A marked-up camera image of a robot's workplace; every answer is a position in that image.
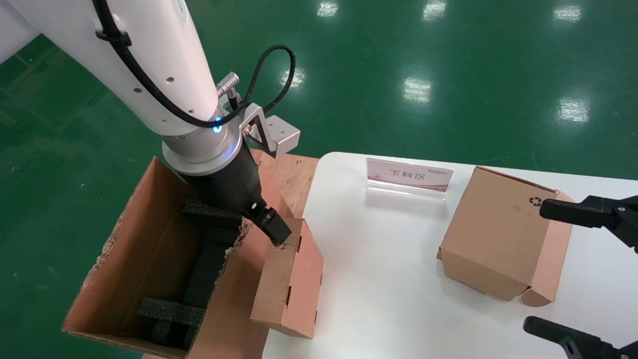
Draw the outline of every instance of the cardboard box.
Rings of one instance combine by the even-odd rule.
[[[262,196],[283,218],[290,209],[259,170]],[[235,245],[225,253],[193,345],[187,352],[153,344],[154,321],[135,314],[142,297],[179,301],[202,246],[201,230],[181,209],[195,195],[153,158],[91,268],[62,330],[166,358],[261,358],[268,328],[250,320],[255,293],[271,241],[242,223]]]
[[[305,220],[286,223],[292,234],[266,258],[250,319],[292,337],[312,339],[323,257]]]
[[[554,301],[572,225],[538,214],[551,188],[476,167],[437,258],[445,275],[476,290],[541,307]]]

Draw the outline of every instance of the blue indicator light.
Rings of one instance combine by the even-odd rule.
[[[215,122],[217,122],[217,121],[221,121],[221,116],[215,117]],[[213,127],[212,131],[214,133],[216,133],[216,134],[220,133],[221,132],[221,126]]]

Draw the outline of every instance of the recycling symbol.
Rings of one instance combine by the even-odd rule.
[[[538,198],[538,197],[530,197],[530,203],[531,203],[531,205],[532,205],[532,206],[534,206],[534,207],[540,207],[540,203],[541,203],[542,201],[543,201],[543,200],[542,200],[542,199],[540,199],[540,198]]]

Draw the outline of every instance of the white table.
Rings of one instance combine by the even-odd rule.
[[[455,171],[446,204],[366,196],[366,157]],[[304,218],[325,259],[315,338],[270,331],[264,358],[566,358],[525,333],[542,317],[620,348],[638,340],[638,256],[606,229],[574,227],[556,302],[541,308],[480,294],[443,275],[436,251],[473,165],[330,153],[320,161]],[[621,199],[638,181],[498,169],[575,201]]]

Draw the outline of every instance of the sign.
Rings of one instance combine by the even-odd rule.
[[[367,158],[366,167],[368,180],[437,192],[447,191],[454,173],[451,169],[404,164],[376,158]]]

